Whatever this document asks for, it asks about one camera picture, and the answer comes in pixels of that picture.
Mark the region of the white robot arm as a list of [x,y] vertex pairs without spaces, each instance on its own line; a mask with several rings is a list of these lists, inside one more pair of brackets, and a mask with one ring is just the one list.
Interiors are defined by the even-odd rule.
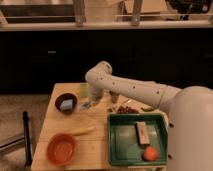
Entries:
[[213,171],[213,90],[176,88],[121,78],[101,61],[85,74],[97,96],[106,89],[157,108],[168,115],[167,171]]

